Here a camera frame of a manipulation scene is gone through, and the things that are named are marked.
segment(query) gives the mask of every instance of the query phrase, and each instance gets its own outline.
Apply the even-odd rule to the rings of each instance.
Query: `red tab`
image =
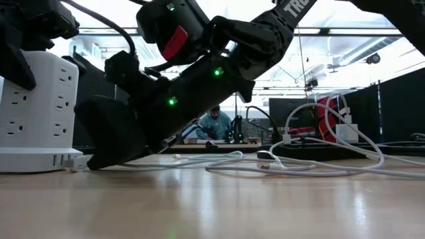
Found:
[[[169,60],[175,56],[183,47],[188,37],[186,31],[181,26],[178,26],[177,29],[175,29],[174,35],[167,43],[167,46],[165,46],[164,50],[161,52],[162,57],[165,60]]]

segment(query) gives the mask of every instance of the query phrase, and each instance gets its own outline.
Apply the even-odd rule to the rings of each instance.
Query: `wooden table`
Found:
[[[172,159],[143,160],[158,161]],[[202,167],[3,175],[0,238],[424,238],[424,183],[370,174],[210,173]]]
[[[232,143],[219,143],[216,144],[217,147],[219,148],[258,148],[259,146],[261,146],[261,143],[255,143],[255,144],[232,144]],[[199,144],[186,144],[186,145],[173,145],[171,146],[171,148],[174,149],[203,149],[203,148],[207,148],[205,146],[205,144],[199,143]]]

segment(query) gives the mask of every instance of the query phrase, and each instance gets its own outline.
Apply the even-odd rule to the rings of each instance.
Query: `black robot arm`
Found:
[[[70,39],[79,26],[59,0],[0,1],[0,76],[34,89],[37,84],[21,50],[50,49],[51,39]]]
[[[137,14],[142,37],[156,43],[170,65],[193,64],[172,80],[155,80],[138,70],[139,62],[130,54],[123,51],[111,57],[106,79],[129,94],[129,104],[95,97],[76,107],[76,116],[96,146],[89,168],[162,152],[175,142],[178,131],[235,92],[250,102],[254,80],[283,59],[295,28],[315,2],[278,1],[249,23],[224,17],[210,21],[194,0],[146,3]],[[388,17],[422,49],[424,16],[411,2],[353,2]],[[419,28],[408,27],[402,20],[405,15]],[[230,40],[237,46],[223,56]]]

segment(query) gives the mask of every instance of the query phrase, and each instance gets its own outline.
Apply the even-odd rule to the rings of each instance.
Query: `green led light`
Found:
[[[177,98],[176,97],[172,97],[171,99],[168,100],[168,104],[170,106],[175,106],[175,104],[177,104]]]
[[[174,10],[175,10],[175,6],[174,6],[174,4],[172,4],[172,3],[168,4],[168,5],[167,5],[167,8],[168,8],[168,10],[170,10],[170,11],[174,11]]]
[[[219,68],[215,69],[213,73],[214,73],[214,76],[220,76],[224,73],[224,70],[223,70],[223,68],[219,67]]]

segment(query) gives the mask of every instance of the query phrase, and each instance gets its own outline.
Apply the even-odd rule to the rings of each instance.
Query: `electrical outlet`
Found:
[[[62,110],[69,110],[70,109],[70,102],[66,99],[66,96],[64,94],[58,94],[56,97],[56,101],[54,104],[56,110],[62,111]]]
[[[53,123],[53,137],[61,138],[68,133],[68,124],[63,121]]]
[[[75,80],[70,75],[69,69],[61,68],[59,72],[59,83],[64,84],[65,86],[71,86],[72,81]]]
[[[9,97],[8,99],[11,104],[18,106],[22,103],[25,103],[28,100],[28,96],[23,92],[15,90],[13,91],[12,96]]]
[[[8,137],[20,136],[25,132],[25,122],[19,118],[11,118],[6,123],[5,133]]]

